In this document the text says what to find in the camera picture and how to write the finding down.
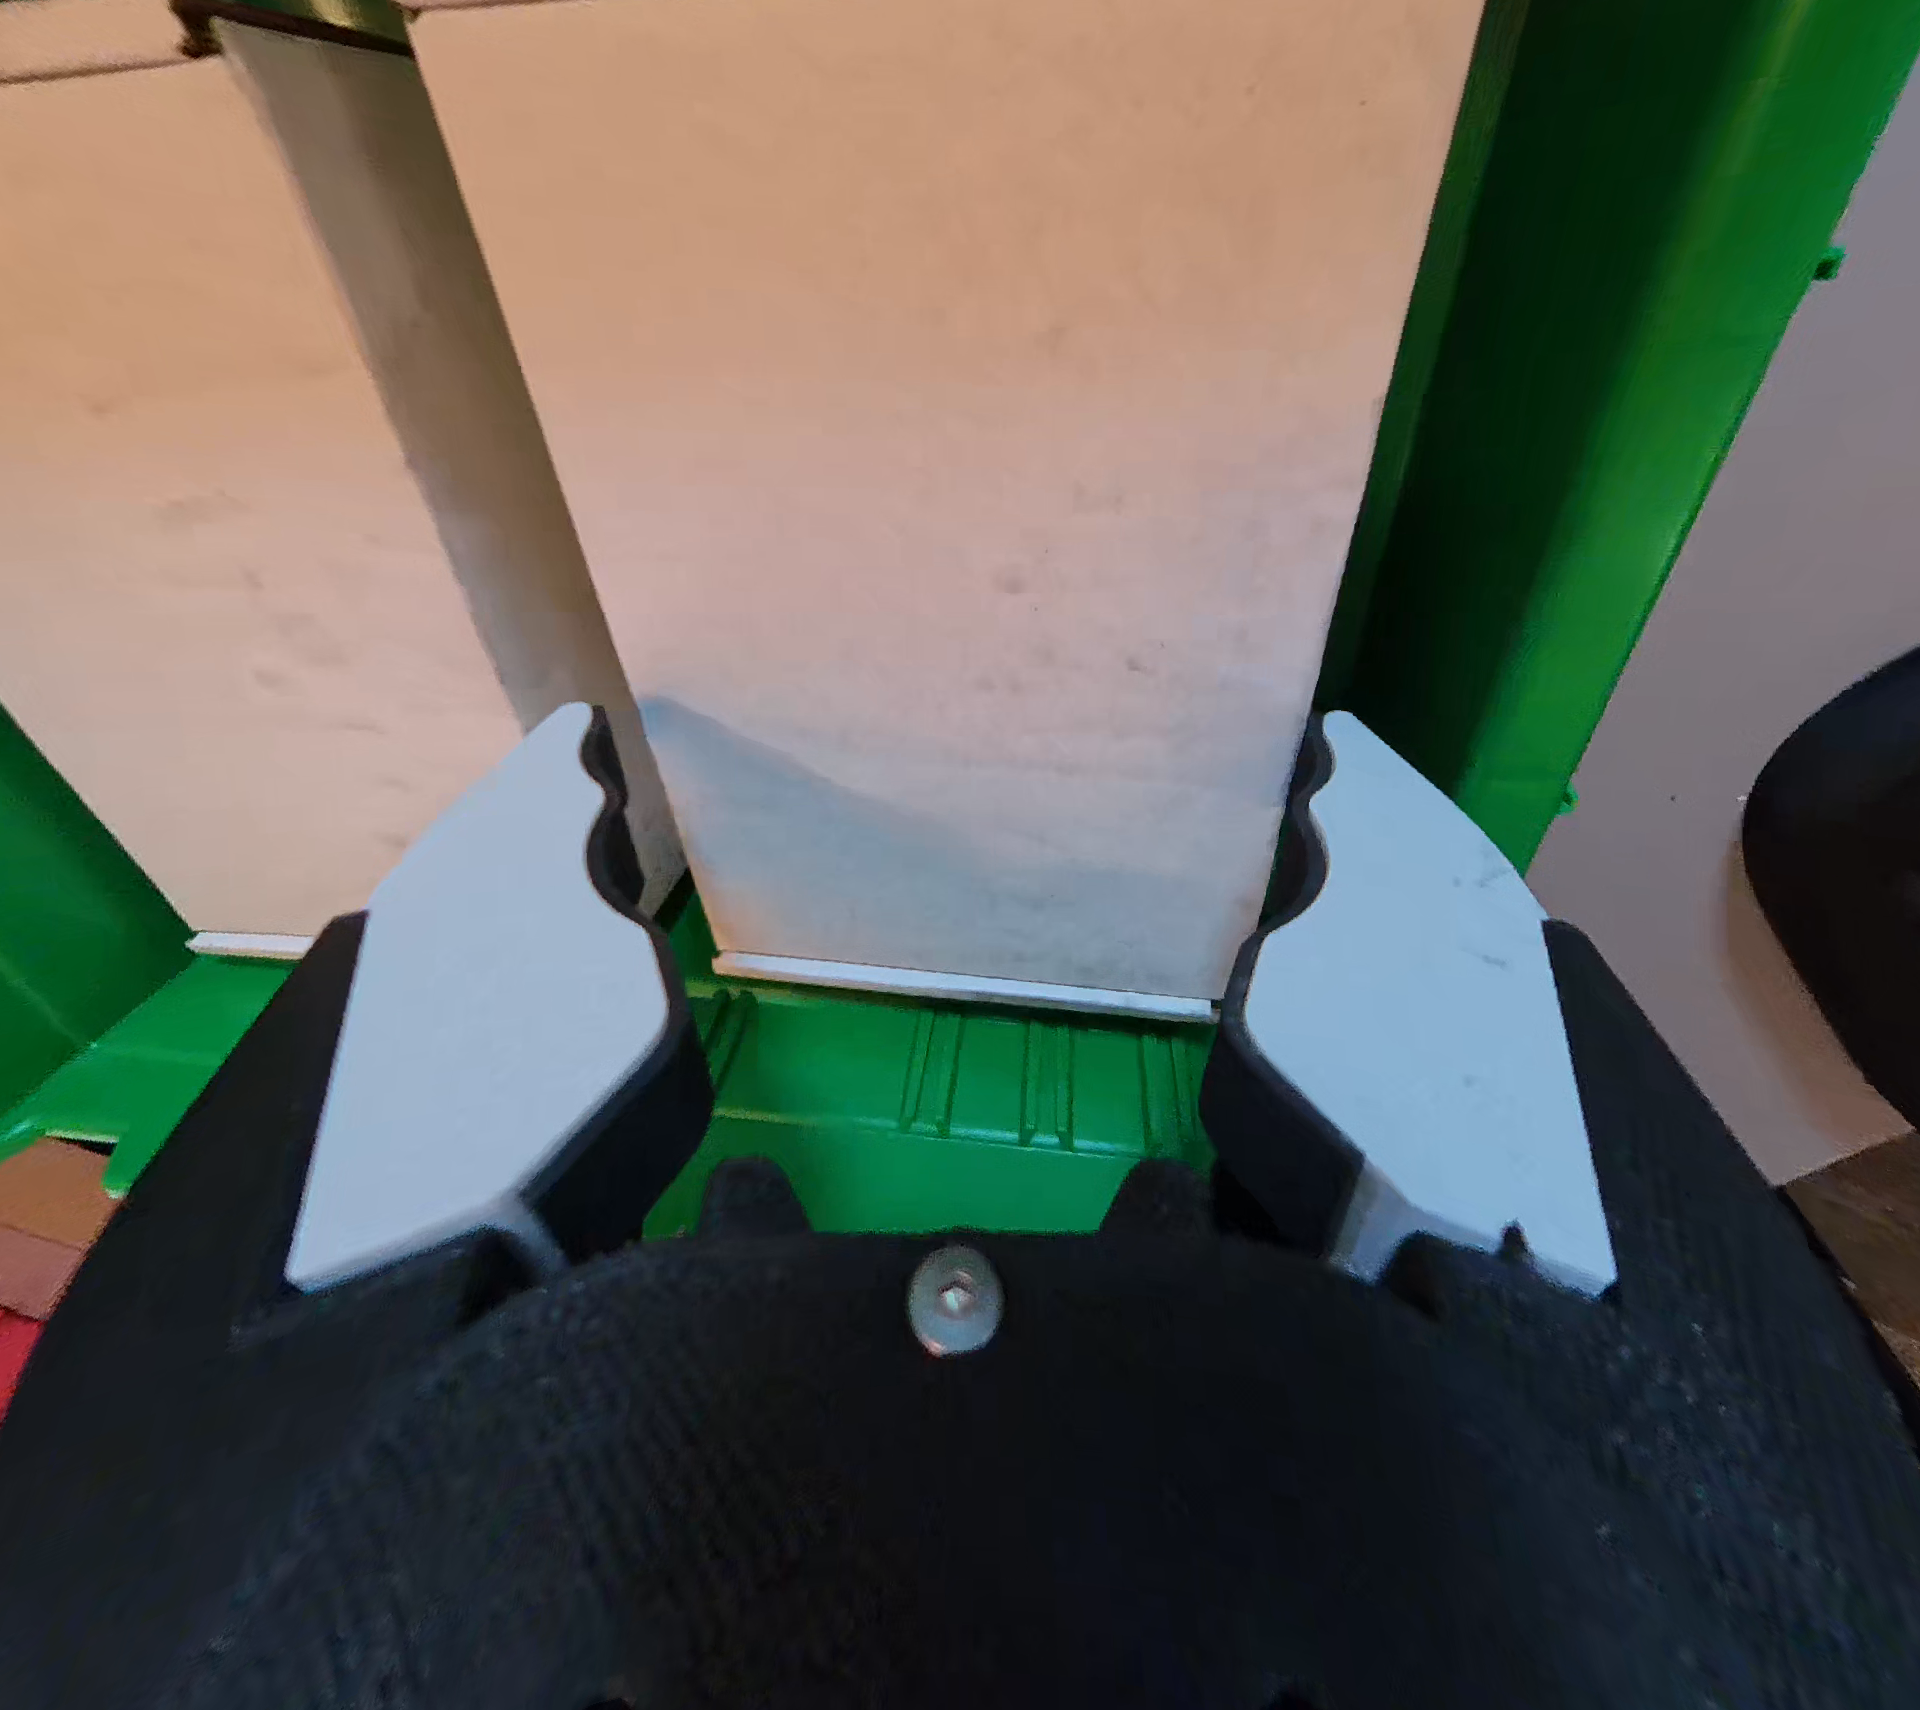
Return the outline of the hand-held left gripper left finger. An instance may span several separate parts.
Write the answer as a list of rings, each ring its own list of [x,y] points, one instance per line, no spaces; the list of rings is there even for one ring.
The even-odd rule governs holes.
[[[467,1237],[541,1279],[612,1261],[710,1120],[612,723],[563,701],[373,887],[283,1290],[336,1293]]]

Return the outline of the black mesh chair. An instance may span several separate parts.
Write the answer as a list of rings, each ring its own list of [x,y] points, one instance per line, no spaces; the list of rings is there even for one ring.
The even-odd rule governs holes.
[[[1842,1050],[1920,1129],[1920,652],[1771,749],[1739,858]]]

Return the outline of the green plastic bin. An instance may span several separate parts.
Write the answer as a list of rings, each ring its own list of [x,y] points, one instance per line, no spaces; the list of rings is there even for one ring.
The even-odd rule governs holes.
[[[410,41],[397,0],[240,0]],[[1521,873],[1667,592],[1913,58],[1913,0],[1492,0],[1399,324],[1325,652],[1348,707]],[[1147,1155],[1211,1162],[1211,1025],[717,973],[654,908],[725,1155],[824,1226],[1098,1226]],[[4,1155],[52,1131],[137,1200],[301,960],[205,960],[4,716]]]

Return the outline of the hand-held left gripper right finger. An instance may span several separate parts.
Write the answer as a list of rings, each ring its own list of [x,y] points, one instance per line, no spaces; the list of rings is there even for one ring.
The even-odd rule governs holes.
[[[1211,1162],[1282,1249],[1365,1290],[1412,1237],[1521,1237],[1601,1300],[1622,1264],[1525,874],[1344,707],[1301,738],[1279,873],[1200,1090]]]

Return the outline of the white cardboard box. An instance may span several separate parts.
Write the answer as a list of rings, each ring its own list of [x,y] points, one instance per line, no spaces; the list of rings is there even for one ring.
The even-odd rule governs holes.
[[[301,960],[596,701],[686,848],[410,41],[0,11],[4,716],[205,960]]]
[[[717,973],[1211,1025],[1492,0],[397,0]]]

